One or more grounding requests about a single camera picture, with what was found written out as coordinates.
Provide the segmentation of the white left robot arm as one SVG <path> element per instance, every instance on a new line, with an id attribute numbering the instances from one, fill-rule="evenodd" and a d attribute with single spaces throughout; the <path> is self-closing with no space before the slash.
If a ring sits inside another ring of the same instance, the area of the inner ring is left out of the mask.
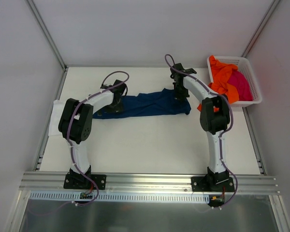
<path id="1" fill-rule="evenodd" d="M 72 165 L 65 176 L 65 189 L 104 189 L 104 175 L 91 175 L 91 165 L 88 160 L 86 140 L 89 138 L 93 115 L 103 109 L 110 113 L 123 111 L 122 96 L 127 94 L 128 87 L 124 82 L 115 80 L 113 85 L 101 85 L 100 92 L 79 101 L 67 99 L 58 124 L 58 130 L 66 139 L 70 148 Z"/>

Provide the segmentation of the blue printed t shirt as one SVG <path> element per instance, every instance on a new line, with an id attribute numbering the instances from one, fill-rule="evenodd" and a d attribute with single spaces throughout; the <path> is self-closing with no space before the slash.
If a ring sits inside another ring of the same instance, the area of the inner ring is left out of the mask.
<path id="1" fill-rule="evenodd" d="M 137 96 L 123 96 L 123 111 L 107 112 L 105 109 L 93 114 L 94 119 L 122 119 L 128 117 L 189 115 L 191 106 L 188 100 L 179 101 L 173 89 L 163 89 L 152 93 L 140 93 Z"/>

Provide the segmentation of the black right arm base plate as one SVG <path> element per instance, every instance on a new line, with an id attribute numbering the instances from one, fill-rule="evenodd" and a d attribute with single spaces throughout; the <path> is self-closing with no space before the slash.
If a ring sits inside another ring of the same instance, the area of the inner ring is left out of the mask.
<path id="1" fill-rule="evenodd" d="M 235 192 L 233 179 L 218 184 L 214 184 L 213 178 L 210 176 L 193 176 L 191 178 L 191 188 L 193 192 Z"/>

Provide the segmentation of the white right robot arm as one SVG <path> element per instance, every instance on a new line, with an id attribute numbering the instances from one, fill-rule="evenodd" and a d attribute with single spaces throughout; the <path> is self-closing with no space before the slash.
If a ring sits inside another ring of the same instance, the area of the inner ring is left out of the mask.
<path id="1" fill-rule="evenodd" d="M 207 174 L 191 179 L 193 191 L 235 192 L 233 179 L 226 167 L 225 133 L 233 125 L 233 116 L 226 98 L 215 93 L 203 81 L 197 78 L 194 69 L 184 69 L 181 63 L 170 67 L 174 80 L 175 98 L 183 101 L 189 92 L 200 102 L 200 125 L 206 132 L 209 145 L 209 164 Z"/>

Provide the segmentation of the orange t shirt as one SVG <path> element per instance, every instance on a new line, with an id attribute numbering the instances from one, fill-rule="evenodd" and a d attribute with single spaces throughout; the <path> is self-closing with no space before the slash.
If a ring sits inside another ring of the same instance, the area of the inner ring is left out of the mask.
<path id="1" fill-rule="evenodd" d="M 239 101 L 237 88 L 228 83 L 233 71 L 237 71 L 238 67 L 234 64 L 220 62 L 214 56 L 209 57 L 209 64 L 213 81 L 208 86 L 220 95 L 225 94 L 230 104 Z"/>

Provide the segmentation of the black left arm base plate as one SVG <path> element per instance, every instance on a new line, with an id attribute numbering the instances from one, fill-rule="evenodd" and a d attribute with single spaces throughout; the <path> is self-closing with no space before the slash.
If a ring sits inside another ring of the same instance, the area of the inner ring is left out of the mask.
<path id="1" fill-rule="evenodd" d="M 89 177 L 93 182 L 95 182 L 99 190 L 105 190 L 107 175 L 91 174 Z M 93 183 L 88 179 L 84 178 L 82 175 L 80 175 L 80 179 L 76 179 L 75 176 L 71 174 L 66 174 L 63 183 L 64 189 L 89 190 L 92 186 L 93 189 L 96 189 Z"/>

